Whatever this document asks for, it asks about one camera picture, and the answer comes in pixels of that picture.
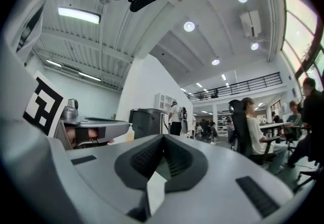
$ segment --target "balcony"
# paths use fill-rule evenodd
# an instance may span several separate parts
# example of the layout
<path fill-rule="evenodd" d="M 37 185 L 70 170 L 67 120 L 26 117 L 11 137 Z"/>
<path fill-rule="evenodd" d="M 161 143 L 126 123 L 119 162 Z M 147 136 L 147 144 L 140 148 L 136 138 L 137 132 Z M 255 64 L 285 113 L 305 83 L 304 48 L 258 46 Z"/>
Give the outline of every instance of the balcony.
<path fill-rule="evenodd" d="M 237 84 L 232 84 L 229 86 L 223 86 L 216 89 L 208 90 L 207 92 L 198 92 L 188 95 L 191 102 L 214 99 L 224 96 L 230 96 L 233 94 L 239 94 L 244 92 L 256 91 L 263 88 L 275 86 L 282 84 L 280 73 L 272 73 L 267 76 L 258 77 L 245 82 L 240 82 Z"/>

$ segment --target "black metal railing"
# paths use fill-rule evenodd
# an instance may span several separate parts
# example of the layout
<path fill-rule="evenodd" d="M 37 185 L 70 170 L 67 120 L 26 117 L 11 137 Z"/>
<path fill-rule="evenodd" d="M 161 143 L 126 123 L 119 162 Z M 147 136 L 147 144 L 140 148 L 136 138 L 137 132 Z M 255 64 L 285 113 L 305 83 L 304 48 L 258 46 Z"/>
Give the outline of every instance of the black metal railing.
<path fill-rule="evenodd" d="M 203 91 L 194 93 L 192 95 L 188 95 L 188 98 L 190 101 L 207 100 L 233 94 L 239 94 L 243 92 L 255 91 L 278 84 L 282 84 L 282 80 L 280 77 L 280 72 L 275 72 L 272 74 L 268 74 L 267 76 L 258 77 L 245 82 L 211 89 L 208 90 L 208 92 Z"/>

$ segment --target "ceiling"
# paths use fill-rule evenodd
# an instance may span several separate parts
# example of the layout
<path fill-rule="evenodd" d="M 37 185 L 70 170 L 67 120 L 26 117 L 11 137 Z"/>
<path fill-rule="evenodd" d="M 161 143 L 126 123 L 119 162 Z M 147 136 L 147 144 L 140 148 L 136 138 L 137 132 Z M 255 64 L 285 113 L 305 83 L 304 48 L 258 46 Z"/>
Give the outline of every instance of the ceiling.
<path fill-rule="evenodd" d="M 264 109 L 264 106 L 268 103 L 270 103 L 275 97 L 278 97 L 278 94 L 274 95 L 267 95 L 263 97 L 254 98 L 254 104 L 255 106 L 259 105 L 262 102 L 262 105 L 260 109 Z M 212 105 L 206 105 L 206 106 L 196 106 L 196 104 L 193 107 L 193 113 L 197 115 L 209 115 L 206 113 L 202 113 L 201 111 L 207 111 L 208 113 L 213 113 L 213 107 Z M 222 103 L 217 105 L 217 111 L 225 111 L 228 110 L 228 103 Z"/>
<path fill-rule="evenodd" d="M 71 7 L 101 14 L 101 22 L 61 17 L 58 7 Z M 239 18 L 258 10 L 262 32 L 248 39 Z M 276 34 L 273 0 L 157 0 L 137 13 L 129 11 L 127 0 L 47 0 L 43 31 L 34 52 L 63 65 L 66 74 L 77 72 L 101 79 L 106 87 L 122 90 L 134 57 L 155 56 L 181 87 L 220 75 L 234 81 L 234 70 L 242 64 L 271 59 Z M 192 21 L 196 29 L 186 32 Z M 251 43 L 259 42 L 256 51 Z M 212 60 L 221 62 L 212 66 Z"/>

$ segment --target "rectangular light fixture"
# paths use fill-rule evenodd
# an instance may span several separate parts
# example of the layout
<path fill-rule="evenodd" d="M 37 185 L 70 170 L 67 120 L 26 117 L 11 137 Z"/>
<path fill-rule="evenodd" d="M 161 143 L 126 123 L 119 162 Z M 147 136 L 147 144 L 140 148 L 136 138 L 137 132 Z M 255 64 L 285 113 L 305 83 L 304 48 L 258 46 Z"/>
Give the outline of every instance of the rectangular light fixture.
<path fill-rule="evenodd" d="M 99 14 L 79 9 L 59 7 L 58 12 L 61 16 L 81 19 L 95 24 L 99 24 L 101 19 L 101 16 Z"/>
<path fill-rule="evenodd" d="M 96 80 L 96 81 L 101 82 L 101 80 L 100 80 L 99 78 L 96 78 L 96 77 L 90 76 L 90 75 L 85 74 L 85 73 L 83 73 L 83 72 L 79 72 L 79 75 L 84 76 L 84 77 L 88 77 L 88 78 L 90 78 L 90 79 L 93 79 L 93 80 Z"/>
<path fill-rule="evenodd" d="M 53 64 L 53 65 L 55 65 L 55 66 L 58 66 L 58 67 L 62 67 L 59 63 L 55 63 L 55 62 L 53 62 L 53 61 L 51 61 L 51 60 L 48 60 L 48 59 L 46 59 L 46 62 L 47 62 L 47 63 L 50 63 L 50 64 Z"/>

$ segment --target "black pants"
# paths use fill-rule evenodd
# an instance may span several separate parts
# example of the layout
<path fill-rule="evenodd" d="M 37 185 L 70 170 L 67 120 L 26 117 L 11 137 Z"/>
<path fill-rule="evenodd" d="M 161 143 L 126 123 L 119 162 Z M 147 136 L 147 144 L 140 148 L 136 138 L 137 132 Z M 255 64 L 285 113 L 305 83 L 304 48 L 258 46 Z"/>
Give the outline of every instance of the black pants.
<path fill-rule="evenodd" d="M 180 136 L 181 122 L 172 122 L 170 134 Z"/>
<path fill-rule="evenodd" d="M 299 159 L 310 156 L 310 135 L 300 140 L 295 148 L 295 151 L 288 159 L 288 164 L 294 165 Z"/>

